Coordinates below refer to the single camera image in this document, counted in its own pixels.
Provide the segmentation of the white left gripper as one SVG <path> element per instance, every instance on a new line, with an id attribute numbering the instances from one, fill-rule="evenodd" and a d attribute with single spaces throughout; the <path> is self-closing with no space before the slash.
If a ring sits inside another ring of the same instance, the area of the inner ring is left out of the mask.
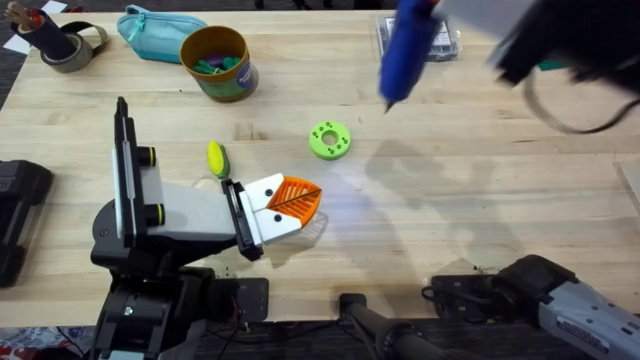
<path id="1" fill-rule="evenodd" d="M 298 234 L 315 215 L 322 190 L 308 180 L 277 173 L 244 187 L 254 208 L 254 235 L 240 200 L 243 187 L 229 178 L 225 148 L 210 144 L 207 160 L 221 180 L 213 193 L 161 180 L 153 147 L 138 149 L 147 234 L 154 250 L 163 249 L 174 262 L 194 262 L 235 248 L 250 261 L 263 255 L 261 246 Z"/>

